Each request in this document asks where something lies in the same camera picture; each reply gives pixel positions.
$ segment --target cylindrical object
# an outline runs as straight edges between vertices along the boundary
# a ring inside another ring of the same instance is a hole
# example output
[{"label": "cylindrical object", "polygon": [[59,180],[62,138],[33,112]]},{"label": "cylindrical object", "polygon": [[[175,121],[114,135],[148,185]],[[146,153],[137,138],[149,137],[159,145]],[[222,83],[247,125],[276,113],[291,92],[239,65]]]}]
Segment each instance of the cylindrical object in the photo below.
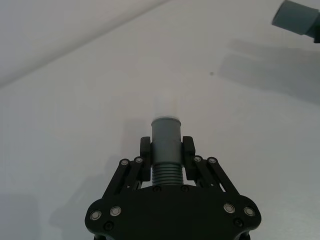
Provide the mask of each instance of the cylindrical object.
[{"label": "cylindrical object", "polygon": [[152,122],[152,184],[183,184],[181,122],[159,117]]},{"label": "cylindrical object", "polygon": [[318,9],[285,0],[272,20],[272,25],[299,35],[315,37],[315,28],[320,24]]}]

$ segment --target gray cylinder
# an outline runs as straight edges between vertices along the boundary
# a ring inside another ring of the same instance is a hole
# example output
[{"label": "gray cylinder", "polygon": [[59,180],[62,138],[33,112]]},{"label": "gray cylinder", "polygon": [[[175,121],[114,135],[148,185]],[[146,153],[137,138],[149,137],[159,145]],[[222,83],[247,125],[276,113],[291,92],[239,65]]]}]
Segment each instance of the gray cylinder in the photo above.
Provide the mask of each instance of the gray cylinder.
[{"label": "gray cylinder", "polygon": [[274,16],[272,25],[314,38],[315,28],[320,25],[320,13],[318,9],[285,0]]},{"label": "gray cylinder", "polygon": [[181,122],[160,117],[152,122],[152,184],[183,184]]}]

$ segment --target white cap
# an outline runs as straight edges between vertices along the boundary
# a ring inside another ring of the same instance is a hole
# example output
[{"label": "white cap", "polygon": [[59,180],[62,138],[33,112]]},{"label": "white cap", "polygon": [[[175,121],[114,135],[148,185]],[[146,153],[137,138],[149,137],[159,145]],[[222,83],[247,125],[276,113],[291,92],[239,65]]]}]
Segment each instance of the white cap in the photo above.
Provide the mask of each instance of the white cap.
[{"label": "white cap", "polygon": [[154,98],[154,119],[178,118],[178,100],[172,90],[163,90]]}]

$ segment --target threaded cylinder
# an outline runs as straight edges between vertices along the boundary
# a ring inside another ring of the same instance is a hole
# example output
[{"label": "threaded cylinder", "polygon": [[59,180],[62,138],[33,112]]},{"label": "threaded cylinder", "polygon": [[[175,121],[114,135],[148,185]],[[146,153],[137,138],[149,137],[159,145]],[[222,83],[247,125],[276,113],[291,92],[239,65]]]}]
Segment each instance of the threaded cylinder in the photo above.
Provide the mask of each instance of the threaded cylinder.
[{"label": "threaded cylinder", "polygon": [[174,163],[161,163],[152,168],[152,185],[184,184],[182,166]]}]

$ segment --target bolt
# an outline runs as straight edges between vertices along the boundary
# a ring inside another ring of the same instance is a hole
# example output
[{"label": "bolt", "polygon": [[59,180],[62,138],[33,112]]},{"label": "bolt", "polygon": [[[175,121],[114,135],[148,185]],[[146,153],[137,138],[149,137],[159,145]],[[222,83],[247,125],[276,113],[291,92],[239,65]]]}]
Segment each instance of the bolt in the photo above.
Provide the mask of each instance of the bolt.
[{"label": "bolt", "polygon": [[101,215],[102,215],[101,211],[98,211],[98,210],[93,211],[90,215],[90,219],[93,221],[98,220],[101,217]]},{"label": "bolt", "polygon": [[181,191],[182,192],[188,192],[189,191],[189,187],[187,185],[182,185],[181,186]]},{"label": "bolt", "polygon": [[141,157],[138,157],[138,158],[135,160],[136,163],[142,163],[142,161],[143,161],[143,159],[142,159]]},{"label": "bolt", "polygon": [[235,207],[230,203],[223,205],[223,208],[229,214],[233,214],[236,211]]},{"label": "bolt", "polygon": [[114,223],[112,221],[107,221],[104,225],[106,231],[111,231],[114,228]]},{"label": "bolt", "polygon": [[161,187],[159,187],[159,186],[154,186],[152,190],[153,190],[154,192],[158,193],[158,192],[161,192]]},{"label": "bolt", "polygon": [[114,206],[110,209],[110,215],[113,217],[120,215],[120,213],[121,213],[121,208],[119,206]]},{"label": "bolt", "polygon": [[254,215],[256,215],[255,211],[252,208],[248,207],[248,206],[245,207],[243,210],[244,210],[244,213],[247,214],[250,217],[253,217]]},{"label": "bolt", "polygon": [[121,165],[124,165],[124,166],[125,166],[125,165],[128,165],[128,163],[129,163],[128,160],[122,160],[122,161],[121,161]]},{"label": "bolt", "polygon": [[201,161],[201,157],[196,156],[196,157],[194,157],[194,160],[195,160],[196,162],[200,162],[200,161]]},{"label": "bolt", "polygon": [[234,225],[241,228],[244,226],[244,222],[240,218],[236,218],[233,220]]},{"label": "bolt", "polygon": [[217,160],[216,159],[214,159],[214,158],[209,158],[209,163],[211,163],[211,164],[215,164],[217,162]]}]

